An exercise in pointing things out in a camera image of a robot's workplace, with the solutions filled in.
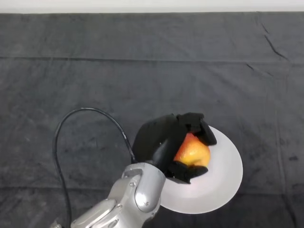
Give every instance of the wire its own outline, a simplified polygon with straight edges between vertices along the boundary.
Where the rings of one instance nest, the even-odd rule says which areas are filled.
[[[79,109],[75,109],[75,110],[69,112],[68,114],[66,114],[65,117],[63,117],[62,121],[59,122],[59,124],[57,126],[57,129],[55,131],[54,138],[53,138],[53,159],[54,159],[55,168],[56,168],[56,171],[58,173],[58,177],[59,177],[59,180],[60,180],[60,183],[61,183],[61,186],[62,186],[62,191],[63,191],[63,194],[64,194],[65,203],[66,203],[66,212],[67,212],[66,222],[67,222],[67,226],[65,226],[65,228],[69,228],[71,223],[72,223],[72,209],[71,209],[70,197],[69,197],[68,192],[67,192],[66,182],[65,182],[65,179],[63,177],[63,174],[62,174],[59,162],[58,162],[57,142],[58,142],[58,136],[59,136],[59,133],[60,133],[60,130],[61,130],[61,127],[62,127],[63,123],[67,120],[68,117],[70,117],[71,115],[73,115],[75,113],[81,112],[81,111],[97,112],[97,113],[100,113],[100,114],[106,116],[108,119],[110,119],[116,125],[116,127],[120,130],[121,134],[123,135],[124,142],[125,142],[125,144],[128,148],[128,151],[131,155],[131,161],[132,161],[132,163],[135,162],[135,156],[132,152],[132,147],[131,147],[130,142],[127,138],[127,135],[125,134],[124,130],[119,125],[119,123],[110,114],[108,114],[105,111],[102,111],[100,109],[97,109],[97,108],[79,108]]]

